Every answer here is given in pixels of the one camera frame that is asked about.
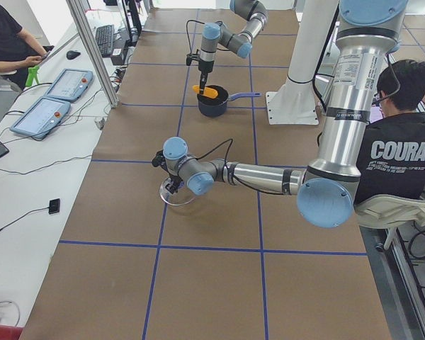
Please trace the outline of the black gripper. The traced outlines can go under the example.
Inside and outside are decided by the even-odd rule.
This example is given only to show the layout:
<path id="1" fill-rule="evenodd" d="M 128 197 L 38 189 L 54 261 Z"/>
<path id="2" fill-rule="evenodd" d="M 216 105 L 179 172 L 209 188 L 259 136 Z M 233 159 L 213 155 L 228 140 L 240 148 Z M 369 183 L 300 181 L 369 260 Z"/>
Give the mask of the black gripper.
<path id="1" fill-rule="evenodd" d="M 152 166 L 161 167 L 169 175 L 169 183 L 164 185 L 164 188 L 170 193 L 177 193 L 183 180 L 178 175 L 173 175 L 169 172 L 163 151 L 159 150 L 152 160 Z"/>
<path id="2" fill-rule="evenodd" d="M 213 62 L 200 59 L 198 61 L 198 69 L 200 71 L 200 86 L 198 93 L 203 96 L 205 93 L 205 86 L 207 84 L 208 75 L 213 71 Z"/>

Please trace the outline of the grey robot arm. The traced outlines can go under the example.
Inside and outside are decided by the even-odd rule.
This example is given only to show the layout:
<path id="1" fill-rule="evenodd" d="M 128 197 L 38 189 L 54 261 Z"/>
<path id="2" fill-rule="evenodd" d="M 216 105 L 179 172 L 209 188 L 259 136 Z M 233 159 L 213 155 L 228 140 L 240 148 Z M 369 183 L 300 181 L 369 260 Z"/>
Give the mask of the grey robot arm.
<path id="1" fill-rule="evenodd" d="M 217 46 L 221 45 L 238 57 L 247 58 L 253 40 L 268 22 L 266 7 L 260 1 L 231 1 L 230 10 L 246 20 L 246 26 L 239 33 L 233 33 L 224 23 L 206 23 L 202 32 L 199 51 L 195 55 L 200 70 L 198 94 L 206 96 L 208 75 L 213 70 Z"/>
<path id="2" fill-rule="evenodd" d="M 269 122 L 288 125 L 295 133 L 288 150 L 315 154 L 305 169 L 245 164 L 227 158 L 207 160 L 191 154 L 182 138 L 171 137 L 153 161 L 168 174 L 159 189 L 161 199 L 172 204 L 182 187 L 189 198 L 195 198 L 221 181 L 266 194 L 295 196 L 300 214 L 318 227 L 337 227 L 347 221 L 361 178 L 356 161 L 376 83 L 382 65 L 388 63 L 397 46 L 406 7 L 406 1 L 307 3 L 286 82 L 266 95 Z M 327 20 L 315 23 L 315 9 L 324 9 Z M 319 146 L 314 147 L 305 132 L 319 122 L 312 91 L 320 45 L 330 34 L 327 22 L 339 27 L 339 57 Z"/>

